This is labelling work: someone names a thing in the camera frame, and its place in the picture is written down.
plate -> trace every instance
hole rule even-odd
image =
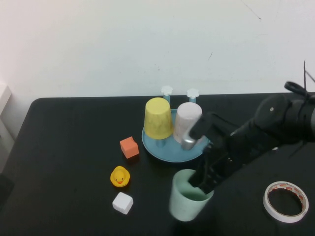
[[[172,109],[173,124],[175,124],[177,109]],[[157,159],[167,162],[191,161],[202,154],[203,149],[209,143],[209,139],[203,137],[191,150],[184,150],[173,135],[164,140],[156,140],[147,136],[142,130],[142,142],[146,150]]]

yellow cup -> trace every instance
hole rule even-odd
[[[164,98],[155,97],[146,104],[144,132],[152,139],[166,139],[174,131],[171,107]]]

block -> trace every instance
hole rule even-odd
[[[138,144],[132,137],[120,141],[120,147],[126,158],[131,158],[139,154]]]
[[[127,215],[133,204],[131,196],[120,192],[113,201],[113,207],[115,210]]]

orange cube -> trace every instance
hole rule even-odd
[[[131,158],[139,154],[138,144],[132,137],[120,141],[120,147],[126,158]]]

robotic arm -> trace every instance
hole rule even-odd
[[[191,149],[204,135],[210,140],[203,150],[204,160],[189,179],[192,186],[209,193],[235,171],[275,147],[315,142],[315,95],[293,82],[284,87],[304,99],[272,95],[260,103],[253,118],[233,132],[226,129],[231,123],[215,113],[202,115],[186,131],[184,149]]]

